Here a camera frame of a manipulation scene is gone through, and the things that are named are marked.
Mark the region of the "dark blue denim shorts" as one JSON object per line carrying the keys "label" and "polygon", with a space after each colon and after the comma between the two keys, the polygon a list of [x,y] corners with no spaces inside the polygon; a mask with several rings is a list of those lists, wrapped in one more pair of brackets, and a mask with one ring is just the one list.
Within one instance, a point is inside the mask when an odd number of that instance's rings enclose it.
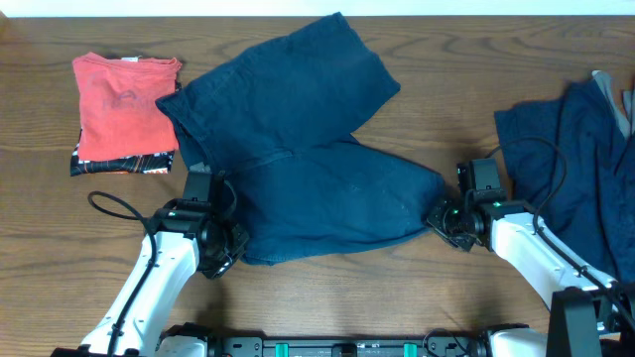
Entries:
{"label": "dark blue denim shorts", "polygon": [[399,89],[336,13],[245,50],[157,107],[187,168],[233,186],[250,236],[244,261],[275,265],[423,233],[442,176],[354,137]]}

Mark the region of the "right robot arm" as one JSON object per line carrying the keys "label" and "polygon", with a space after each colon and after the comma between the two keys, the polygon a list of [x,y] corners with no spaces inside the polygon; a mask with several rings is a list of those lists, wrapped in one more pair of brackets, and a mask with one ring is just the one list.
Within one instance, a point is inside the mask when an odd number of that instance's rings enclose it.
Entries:
{"label": "right robot arm", "polygon": [[631,356],[634,287],[593,268],[560,240],[538,211],[514,201],[497,163],[479,159],[457,167],[459,195],[445,196],[426,222],[450,247],[481,246],[509,263],[550,313],[547,332],[526,324],[489,327],[476,337],[430,333],[430,356]]}

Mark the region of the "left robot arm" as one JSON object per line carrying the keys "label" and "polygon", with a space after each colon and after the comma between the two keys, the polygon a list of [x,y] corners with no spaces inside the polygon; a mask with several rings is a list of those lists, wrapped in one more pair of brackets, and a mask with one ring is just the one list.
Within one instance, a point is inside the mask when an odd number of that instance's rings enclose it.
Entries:
{"label": "left robot arm", "polygon": [[76,348],[62,356],[219,356],[221,343],[201,325],[166,325],[186,282],[222,277],[246,251],[249,235],[234,219],[237,195],[223,173],[190,172],[184,193],[150,217],[130,208],[144,227],[138,260],[114,303]]}

